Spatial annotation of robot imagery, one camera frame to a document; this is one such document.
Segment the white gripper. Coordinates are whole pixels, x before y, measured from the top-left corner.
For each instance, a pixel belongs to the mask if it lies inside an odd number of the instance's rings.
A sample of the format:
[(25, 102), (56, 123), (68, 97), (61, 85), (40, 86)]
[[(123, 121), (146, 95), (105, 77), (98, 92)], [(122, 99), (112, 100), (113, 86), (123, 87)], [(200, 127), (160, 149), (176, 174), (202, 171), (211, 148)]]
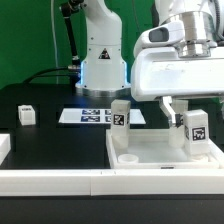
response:
[(179, 58), (174, 47), (142, 50), (132, 66), (131, 94), (136, 101), (160, 98), (169, 127), (179, 128), (183, 116), (172, 108), (172, 97), (224, 95), (224, 47), (212, 48), (211, 56), (205, 58)]

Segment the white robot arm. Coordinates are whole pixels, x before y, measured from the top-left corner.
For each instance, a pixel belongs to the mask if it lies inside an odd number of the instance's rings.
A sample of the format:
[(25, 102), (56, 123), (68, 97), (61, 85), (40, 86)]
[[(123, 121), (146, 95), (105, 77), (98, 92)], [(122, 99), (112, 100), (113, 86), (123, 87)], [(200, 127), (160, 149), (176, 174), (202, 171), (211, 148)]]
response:
[(160, 102), (172, 126), (173, 99), (224, 96), (224, 0), (155, 0), (158, 24), (137, 39), (131, 76), (121, 56), (122, 22), (105, 0), (60, 6), (82, 94)]

